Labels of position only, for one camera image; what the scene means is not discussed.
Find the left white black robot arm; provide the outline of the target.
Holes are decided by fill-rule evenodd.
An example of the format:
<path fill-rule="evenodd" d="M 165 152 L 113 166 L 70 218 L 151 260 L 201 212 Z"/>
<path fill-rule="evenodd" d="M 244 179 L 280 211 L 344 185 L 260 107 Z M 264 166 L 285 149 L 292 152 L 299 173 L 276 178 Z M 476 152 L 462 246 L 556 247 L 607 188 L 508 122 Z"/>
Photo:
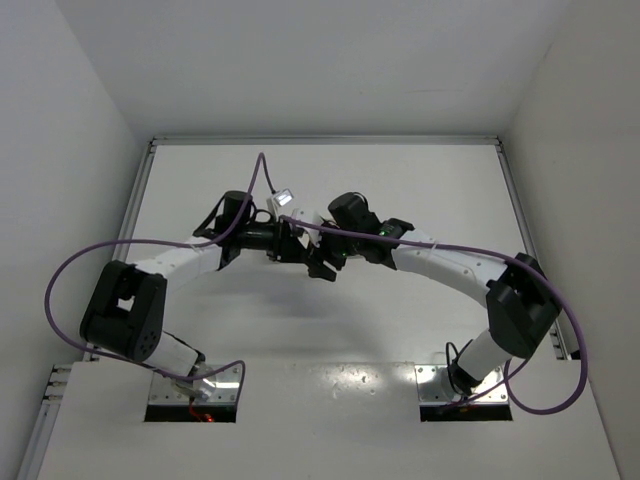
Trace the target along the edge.
<path fill-rule="evenodd" d="M 267 198 L 269 220 L 258 222 L 250 194 L 226 192 L 187 240 L 187 248 L 171 248 L 135 263 L 114 260 L 103 269 L 80 324 L 87 342 L 125 359 L 179 377 L 197 373 L 205 357 L 163 328 L 167 296 L 200 276 L 219 271 L 241 250 L 301 244 L 282 231 L 276 215 L 291 203 L 288 189 Z"/>

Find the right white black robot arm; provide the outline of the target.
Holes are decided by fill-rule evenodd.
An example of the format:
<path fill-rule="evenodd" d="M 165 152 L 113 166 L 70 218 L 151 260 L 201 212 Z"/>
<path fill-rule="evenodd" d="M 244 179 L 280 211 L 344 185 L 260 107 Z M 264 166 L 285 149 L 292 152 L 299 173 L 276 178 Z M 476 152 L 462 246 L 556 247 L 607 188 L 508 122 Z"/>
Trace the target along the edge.
<path fill-rule="evenodd" d="M 507 362 L 530 360 L 560 314 L 560 305 L 531 256 L 450 249 L 407 221 L 379 219 L 355 192 L 334 199 L 329 212 L 328 219 L 316 213 L 294 216 L 323 261 L 341 268 L 348 257 L 361 256 L 449 287 L 486 310 L 487 327 L 445 369 L 455 398 L 474 394 L 489 373 Z"/>

